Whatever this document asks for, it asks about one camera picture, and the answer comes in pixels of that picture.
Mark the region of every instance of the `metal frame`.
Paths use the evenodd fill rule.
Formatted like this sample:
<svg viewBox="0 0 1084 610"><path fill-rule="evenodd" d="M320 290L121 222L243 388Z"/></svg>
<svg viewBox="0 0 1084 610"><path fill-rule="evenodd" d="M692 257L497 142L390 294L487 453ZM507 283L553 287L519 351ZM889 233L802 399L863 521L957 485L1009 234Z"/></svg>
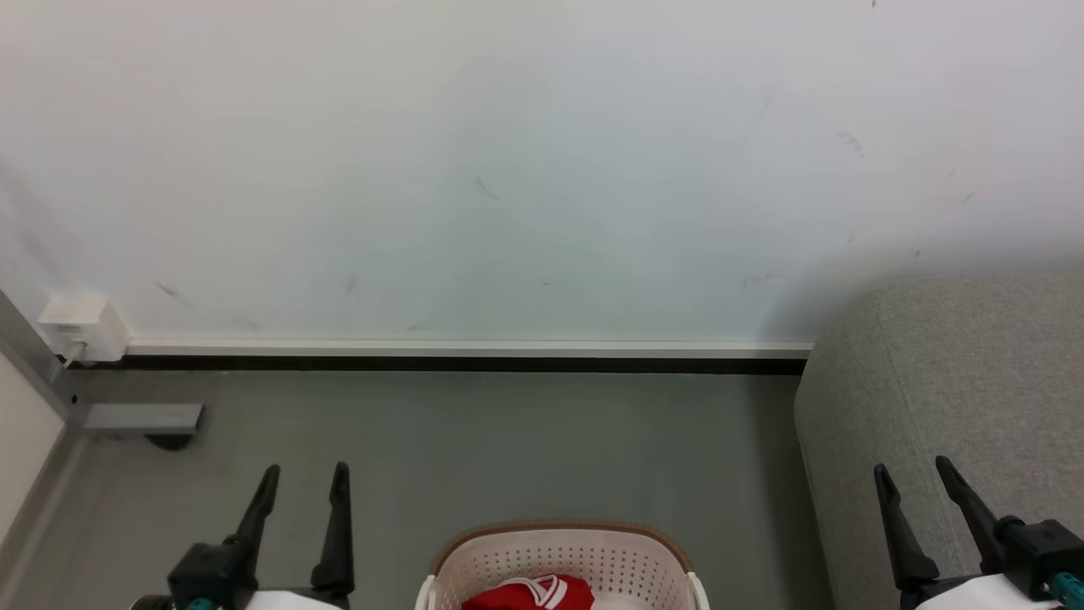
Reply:
<svg viewBox="0 0 1084 610"><path fill-rule="evenodd" d="M69 430L109 434L191 436L203 405L94 404L8 295L0 290L0 354L29 381Z"/></svg>

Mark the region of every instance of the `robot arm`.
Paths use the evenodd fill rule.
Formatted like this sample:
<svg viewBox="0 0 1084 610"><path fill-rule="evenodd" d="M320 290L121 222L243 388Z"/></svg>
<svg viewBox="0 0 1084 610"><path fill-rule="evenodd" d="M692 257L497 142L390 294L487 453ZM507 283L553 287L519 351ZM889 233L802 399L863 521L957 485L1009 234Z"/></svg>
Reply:
<svg viewBox="0 0 1084 610"><path fill-rule="evenodd" d="M1084 610L1084 541L1055 520L994 519L949 458L935 460L950 499L964 514L982 557L981 575L939 579L900 507L885 465L874 468L877 499L901 610Z"/></svg>
<svg viewBox="0 0 1084 610"><path fill-rule="evenodd" d="M132 610L350 610L353 590L353 540L350 519L350 469L338 463L332 479L331 518L320 563L310 587L259 590L259 558L263 522L274 509L278 466L271 466L256 489L237 531L219 545L196 544L169 573L169 596L144 596Z"/></svg>

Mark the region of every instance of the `teal connector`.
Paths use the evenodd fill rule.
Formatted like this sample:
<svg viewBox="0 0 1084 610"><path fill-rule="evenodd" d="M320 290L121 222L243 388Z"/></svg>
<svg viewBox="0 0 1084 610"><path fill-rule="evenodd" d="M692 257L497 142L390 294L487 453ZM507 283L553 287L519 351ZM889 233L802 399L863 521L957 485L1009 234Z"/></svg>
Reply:
<svg viewBox="0 0 1084 610"><path fill-rule="evenodd" d="M1050 595L1060 601L1066 610L1084 610L1084 583L1069 572L1059 572L1054 576Z"/></svg>

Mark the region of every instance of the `black baseboard strip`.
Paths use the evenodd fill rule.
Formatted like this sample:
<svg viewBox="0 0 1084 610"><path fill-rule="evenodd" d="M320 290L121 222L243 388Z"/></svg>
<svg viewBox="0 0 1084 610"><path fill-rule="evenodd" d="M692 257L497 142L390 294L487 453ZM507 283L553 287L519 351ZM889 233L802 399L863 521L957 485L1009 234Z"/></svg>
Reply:
<svg viewBox="0 0 1084 610"><path fill-rule="evenodd" d="M486 359L451 356L125 356L85 371L356 371L801 375L803 359Z"/></svg>

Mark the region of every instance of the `white cable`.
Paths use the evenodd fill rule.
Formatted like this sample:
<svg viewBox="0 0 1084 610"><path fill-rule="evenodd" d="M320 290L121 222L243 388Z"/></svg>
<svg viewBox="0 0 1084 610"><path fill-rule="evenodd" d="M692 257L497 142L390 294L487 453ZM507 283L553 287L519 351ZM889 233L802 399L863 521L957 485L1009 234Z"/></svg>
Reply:
<svg viewBox="0 0 1084 610"><path fill-rule="evenodd" d="M68 368L73 363L82 358L87 353L87 343L83 341L76 341L72 345L72 351L68 352L67 360L64 361L64 368Z"/></svg>

